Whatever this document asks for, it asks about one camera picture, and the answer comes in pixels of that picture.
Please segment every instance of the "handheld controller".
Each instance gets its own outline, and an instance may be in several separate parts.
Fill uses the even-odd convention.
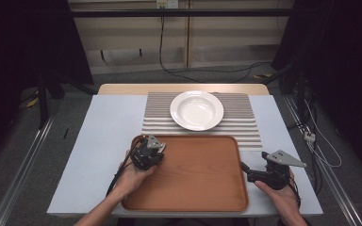
[[[281,150],[272,154],[262,152],[261,157],[267,161],[266,171],[250,169],[241,162],[242,170],[246,172],[248,182],[261,181],[274,190],[280,190],[289,184],[289,166],[303,168],[307,166],[306,163]]]
[[[141,138],[139,143],[139,147],[131,150],[130,158],[138,169],[148,170],[161,161],[166,143],[160,143],[153,135]]]

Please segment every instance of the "brown tray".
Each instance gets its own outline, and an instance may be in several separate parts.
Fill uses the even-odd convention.
[[[230,136],[156,136],[166,143],[153,175],[122,204],[134,211],[243,211],[248,195]]]

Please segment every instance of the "plate rim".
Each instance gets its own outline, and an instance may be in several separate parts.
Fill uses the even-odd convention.
[[[184,123],[184,121],[182,121],[182,120],[180,121],[181,117],[179,116],[177,109],[179,107],[179,104],[182,103],[183,100],[190,97],[190,95],[202,96],[204,99],[207,99],[209,102],[211,102],[216,109],[216,115],[215,115],[214,119],[212,120],[214,122],[209,124],[209,126],[202,125],[204,127],[203,129],[196,129],[196,128],[194,128],[195,126],[191,127],[187,123]],[[223,108],[222,102],[215,95],[213,95],[209,92],[206,92],[206,91],[190,90],[190,91],[182,92],[182,93],[178,94],[176,97],[174,97],[174,99],[172,100],[172,103],[170,104],[170,114],[172,115],[173,120],[183,128],[189,129],[191,131],[205,131],[205,130],[209,130],[209,129],[215,127],[216,125],[218,125],[220,123],[220,121],[222,121],[222,117],[224,115],[224,108]]]

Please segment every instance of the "hand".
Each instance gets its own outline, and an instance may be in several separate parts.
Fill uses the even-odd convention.
[[[152,175],[156,170],[157,166],[152,166],[147,171],[140,170],[134,166],[132,160],[128,158],[127,162],[125,163],[126,167],[120,176],[117,184],[114,186],[113,190],[117,190],[122,196],[125,198],[133,191],[137,190],[140,187],[142,181]]]
[[[117,184],[108,196],[106,196],[98,205],[95,206],[95,208],[80,219],[75,225],[102,225],[113,209],[131,192],[137,190],[142,181],[147,176],[154,173],[156,169],[156,166],[152,166],[147,171],[139,170],[134,166],[131,159],[127,160],[125,166],[126,167],[117,181]]]
[[[292,171],[290,172],[290,177],[292,179],[294,177]],[[288,226],[306,225],[299,213],[296,195],[289,186],[285,186],[280,190],[274,190],[261,181],[256,181],[255,185],[270,197],[284,224]]]

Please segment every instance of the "dark background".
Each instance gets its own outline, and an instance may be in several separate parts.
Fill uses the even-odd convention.
[[[22,91],[36,87],[39,74],[56,85],[60,80],[51,70],[79,83],[93,83],[73,18],[31,13],[38,10],[70,11],[66,0],[0,1],[0,140]]]
[[[317,100],[362,160],[362,1],[298,0],[294,7],[315,9],[323,20],[300,66]],[[289,19],[275,69],[301,51],[313,22],[310,16]]]

